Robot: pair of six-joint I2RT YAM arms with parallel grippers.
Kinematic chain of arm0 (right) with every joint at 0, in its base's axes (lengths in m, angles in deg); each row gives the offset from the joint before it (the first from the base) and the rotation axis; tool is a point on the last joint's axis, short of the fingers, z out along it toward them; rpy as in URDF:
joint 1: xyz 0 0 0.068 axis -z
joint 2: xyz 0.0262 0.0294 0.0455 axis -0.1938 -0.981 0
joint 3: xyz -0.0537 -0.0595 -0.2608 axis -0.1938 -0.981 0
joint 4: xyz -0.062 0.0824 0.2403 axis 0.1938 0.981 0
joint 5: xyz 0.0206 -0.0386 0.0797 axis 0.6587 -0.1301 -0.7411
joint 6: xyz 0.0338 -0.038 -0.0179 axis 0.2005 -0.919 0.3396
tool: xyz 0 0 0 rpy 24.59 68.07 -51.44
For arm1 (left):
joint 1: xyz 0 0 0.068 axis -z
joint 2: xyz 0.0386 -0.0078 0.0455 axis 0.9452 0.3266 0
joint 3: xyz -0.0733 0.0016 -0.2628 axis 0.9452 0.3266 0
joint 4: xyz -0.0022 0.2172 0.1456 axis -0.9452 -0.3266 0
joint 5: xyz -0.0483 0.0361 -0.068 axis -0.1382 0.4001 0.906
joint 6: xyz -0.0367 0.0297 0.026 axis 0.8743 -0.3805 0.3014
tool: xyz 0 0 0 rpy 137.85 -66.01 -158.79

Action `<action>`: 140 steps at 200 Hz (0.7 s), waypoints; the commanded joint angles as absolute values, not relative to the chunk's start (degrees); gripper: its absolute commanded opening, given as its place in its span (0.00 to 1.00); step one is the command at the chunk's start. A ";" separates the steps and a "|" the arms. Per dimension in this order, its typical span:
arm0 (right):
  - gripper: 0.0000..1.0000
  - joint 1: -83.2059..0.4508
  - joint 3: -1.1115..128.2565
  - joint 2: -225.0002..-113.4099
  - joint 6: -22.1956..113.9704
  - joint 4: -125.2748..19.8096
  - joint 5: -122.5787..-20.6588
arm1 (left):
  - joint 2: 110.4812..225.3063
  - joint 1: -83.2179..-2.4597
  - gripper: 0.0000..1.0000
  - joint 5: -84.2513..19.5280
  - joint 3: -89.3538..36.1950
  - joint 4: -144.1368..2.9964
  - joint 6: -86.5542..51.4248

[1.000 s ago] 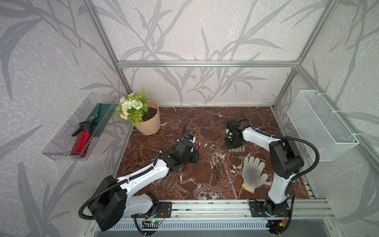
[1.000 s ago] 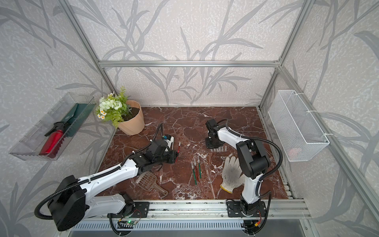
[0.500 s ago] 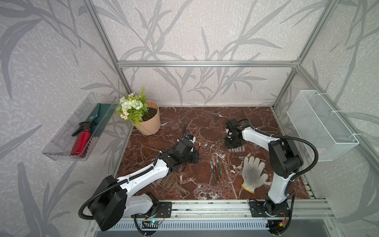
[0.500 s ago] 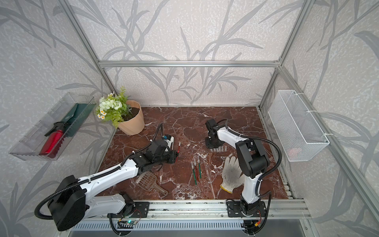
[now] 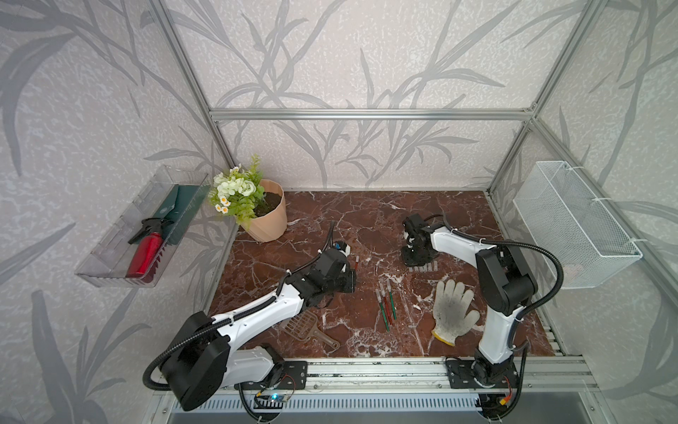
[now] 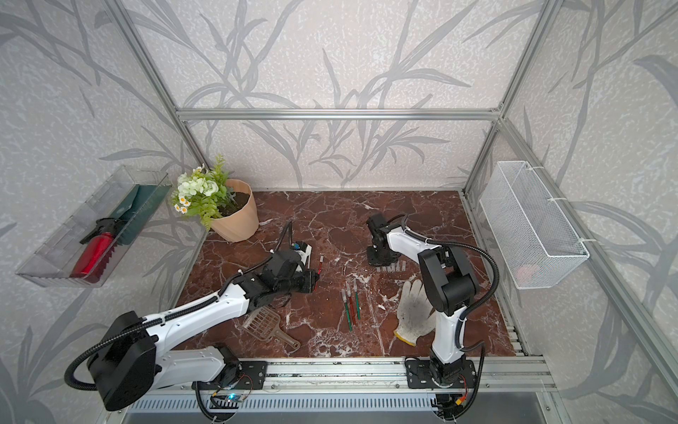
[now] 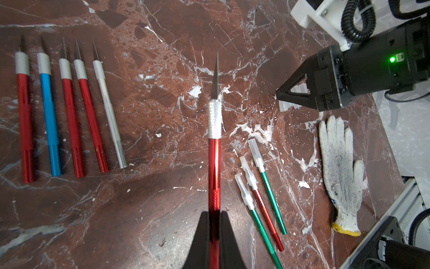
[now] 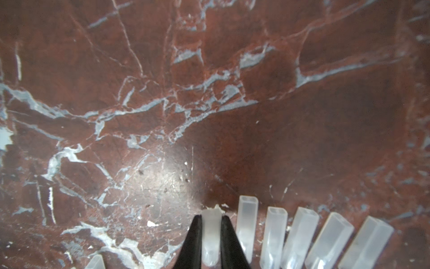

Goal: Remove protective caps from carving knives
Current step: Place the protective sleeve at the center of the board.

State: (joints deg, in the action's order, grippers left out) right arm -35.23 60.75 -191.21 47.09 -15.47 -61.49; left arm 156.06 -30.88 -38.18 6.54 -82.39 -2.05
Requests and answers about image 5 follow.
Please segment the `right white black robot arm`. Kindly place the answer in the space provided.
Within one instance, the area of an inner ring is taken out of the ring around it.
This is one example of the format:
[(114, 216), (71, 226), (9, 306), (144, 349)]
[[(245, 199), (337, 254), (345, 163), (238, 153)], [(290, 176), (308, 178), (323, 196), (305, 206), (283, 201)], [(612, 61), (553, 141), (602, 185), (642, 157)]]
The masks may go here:
[[(565, 277), (561, 261), (547, 249), (514, 240), (487, 240), (463, 233), (444, 220), (429, 224), (419, 214), (403, 222), (406, 246), (401, 248), (404, 264), (410, 268), (427, 265), (439, 254), (448, 254), (471, 264), (478, 272), (478, 284), (487, 304), (484, 334), (474, 355), (473, 378), (482, 387), (491, 387), (513, 373), (514, 354), (527, 353), (528, 342), (514, 344), (519, 323), (559, 293)], [(538, 291), (536, 278), (522, 251), (542, 254), (554, 265), (555, 283), (542, 298), (532, 301)]]

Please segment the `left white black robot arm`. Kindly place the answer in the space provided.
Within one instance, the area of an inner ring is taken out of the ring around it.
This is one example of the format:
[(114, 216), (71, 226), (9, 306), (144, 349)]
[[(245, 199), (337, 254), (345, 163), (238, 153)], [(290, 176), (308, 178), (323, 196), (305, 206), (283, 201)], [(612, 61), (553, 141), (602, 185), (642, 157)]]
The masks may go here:
[(265, 380), (284, 359), (271, 347), (243, 346), (278, 323), (319, 306), (329, 295), (354, 293), (357, 273), (350, 253), (350, 246), (337, 242), (310, 263), (287, 272), (275, 291), (228, 313), (193, 314), (147, 366), (144, 386), (172, 392), (185, 411), (192, 411), (224, 386)]

